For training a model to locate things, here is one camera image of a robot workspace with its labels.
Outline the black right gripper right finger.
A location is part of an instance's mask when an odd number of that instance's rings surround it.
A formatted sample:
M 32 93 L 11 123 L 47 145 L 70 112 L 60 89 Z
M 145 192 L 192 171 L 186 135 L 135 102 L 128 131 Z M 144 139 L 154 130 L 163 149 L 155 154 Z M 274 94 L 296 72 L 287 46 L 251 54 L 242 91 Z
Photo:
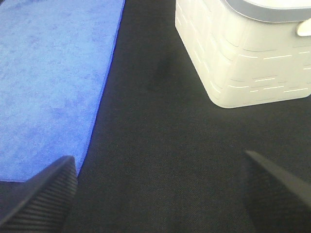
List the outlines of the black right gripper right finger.
M 311 185 L 261 154 L 247 150 L 243 203 L 258 233 L 309 233 Z

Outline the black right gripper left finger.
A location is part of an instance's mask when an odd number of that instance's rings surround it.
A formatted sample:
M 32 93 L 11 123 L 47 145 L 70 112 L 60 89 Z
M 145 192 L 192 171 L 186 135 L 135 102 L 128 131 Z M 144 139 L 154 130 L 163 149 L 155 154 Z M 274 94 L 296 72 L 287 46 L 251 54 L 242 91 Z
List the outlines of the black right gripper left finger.
M 2 233 L 59 233 L 77 191 L 73 156 L 62 156 L 0 197 Z

